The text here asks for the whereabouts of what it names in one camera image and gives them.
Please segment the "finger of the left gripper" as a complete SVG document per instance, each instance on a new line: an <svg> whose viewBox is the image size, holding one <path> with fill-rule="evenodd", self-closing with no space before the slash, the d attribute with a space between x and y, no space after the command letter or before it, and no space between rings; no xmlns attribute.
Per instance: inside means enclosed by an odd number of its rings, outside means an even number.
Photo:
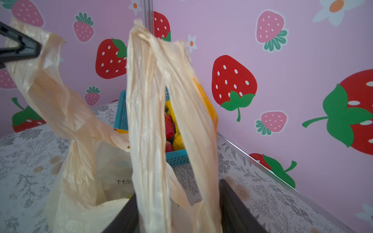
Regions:
<svg viewBox="0 0 373 233"><path fill-rule="evenodd" d="M27 35L1 22L1 35L10 42L15 42L14 47L1 48L1 69L5 68L5 63L19 60L37 58L41 52L41 44Z"/></svg>

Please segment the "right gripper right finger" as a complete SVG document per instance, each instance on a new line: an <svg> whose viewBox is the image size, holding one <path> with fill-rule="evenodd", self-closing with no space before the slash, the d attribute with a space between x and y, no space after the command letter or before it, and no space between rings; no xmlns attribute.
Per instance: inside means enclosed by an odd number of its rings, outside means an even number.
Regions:
<svg viewBox="0 0 373 233"><path fill-rule="evenodd" d="M223 233L267 233L224 179L219 180L219 192Z"/></svg>

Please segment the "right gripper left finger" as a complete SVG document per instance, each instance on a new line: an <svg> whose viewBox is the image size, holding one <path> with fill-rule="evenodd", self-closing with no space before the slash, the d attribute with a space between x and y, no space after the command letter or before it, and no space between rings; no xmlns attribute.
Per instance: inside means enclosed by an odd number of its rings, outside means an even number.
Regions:
<svg viewBox="0 0 373 233"><path fill-rule="evenodd" d="M139 212L136 194L129 199L102 233L139 233Z"/></svg>

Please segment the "beige plastic bag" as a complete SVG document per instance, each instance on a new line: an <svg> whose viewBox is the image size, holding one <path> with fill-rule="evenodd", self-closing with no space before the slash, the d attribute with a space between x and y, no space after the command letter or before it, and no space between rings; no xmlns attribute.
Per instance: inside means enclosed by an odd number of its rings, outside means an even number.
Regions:
<svg viewBox="0 0 373 233"><path fill-rule="evenodd" d="M199 85L183 42L152 35L136 19L127 46L128 133L100 121L59 73L62 37L17 19L10 26L42 45L38 58L6 63L27 103L61 137L68 157L46 204L54 233L101 233L128 198L106 201L96 152L109 144L126 151L143 233L220 233L218 117ZM190 204L166 161L165 99L171 99L202 201Z"/></svg>

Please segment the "teal plastic basket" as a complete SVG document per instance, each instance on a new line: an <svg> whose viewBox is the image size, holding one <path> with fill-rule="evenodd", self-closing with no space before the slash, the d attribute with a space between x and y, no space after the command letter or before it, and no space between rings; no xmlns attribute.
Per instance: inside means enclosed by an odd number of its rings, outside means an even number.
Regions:
<svg viewBox="0 0 373 233"><path fill-rule="evenodd" d="M128 130L128 120L127 120L127 109L126 109L126 90L120 93L115 123L115 129ZM189 163L189 158L186 150L177 150L166 153L166 161L171 167L183 165Z"/></svg>

